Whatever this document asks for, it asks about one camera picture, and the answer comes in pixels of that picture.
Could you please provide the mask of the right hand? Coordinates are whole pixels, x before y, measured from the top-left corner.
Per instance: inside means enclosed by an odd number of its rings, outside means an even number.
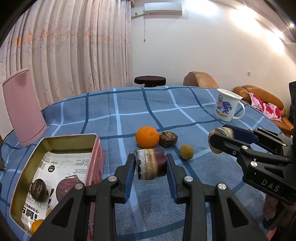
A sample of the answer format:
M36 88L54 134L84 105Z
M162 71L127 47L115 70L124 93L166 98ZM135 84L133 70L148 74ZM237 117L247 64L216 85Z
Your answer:
M295 204L287 205L266 195L263 215L263 226L268 230L274 230L278 226L290 227L295 222Z

